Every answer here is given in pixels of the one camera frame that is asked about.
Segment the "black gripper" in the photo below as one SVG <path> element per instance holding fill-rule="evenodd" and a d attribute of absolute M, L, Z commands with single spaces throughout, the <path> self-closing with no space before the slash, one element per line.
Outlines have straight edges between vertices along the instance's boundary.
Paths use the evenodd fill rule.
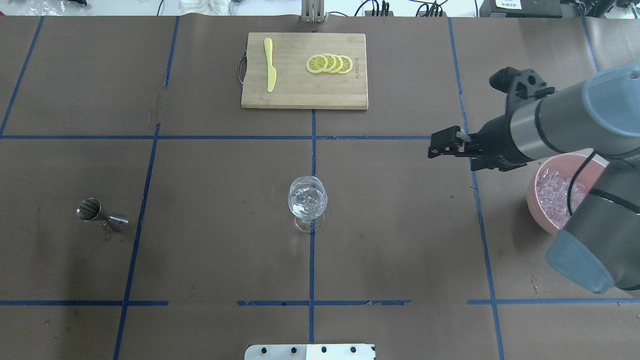
<path fill-rule="evenodd" d="M 489 84 L 506 95 L 505 113 L 471 133 L 469 142 L 460 126 L 432 133 L 428 158 L 458 157 L 464 147 L 471 158 L 472 171 L 501 172 L 526 166 L 535 159 L 531 151 L 543 142 L 537 125 L 539 107 L 544 97 L 554 94 L 555 88 L 548 86 L 535 70 L 513 67 L 496 71 Z"/>

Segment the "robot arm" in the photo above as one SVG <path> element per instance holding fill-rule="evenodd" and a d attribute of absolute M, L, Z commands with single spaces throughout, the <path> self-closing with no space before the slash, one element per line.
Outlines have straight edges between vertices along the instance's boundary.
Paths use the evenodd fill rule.
<path fill-rule="evenodd" d="M 471 170 L 508 172 L 543 158 L 592 152 L 606 167 L 558 230 L 545 259 L 583 289 L 639 296 L 639 62 L 599 71 L 557 91 L 533 69 L 506 67 L 489 84 L 506 95 L 503 115 L 478 132 L 430 135 L 428 157 L 470 158 Z"/>

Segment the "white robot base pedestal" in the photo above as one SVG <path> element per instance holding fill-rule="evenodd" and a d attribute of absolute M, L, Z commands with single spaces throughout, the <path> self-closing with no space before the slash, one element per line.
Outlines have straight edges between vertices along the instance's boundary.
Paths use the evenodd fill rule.
<path fill-rule="evenodd" d="M 374 344 L 254 344 L 247 347 L 245 360 L 375 360 Z"/>

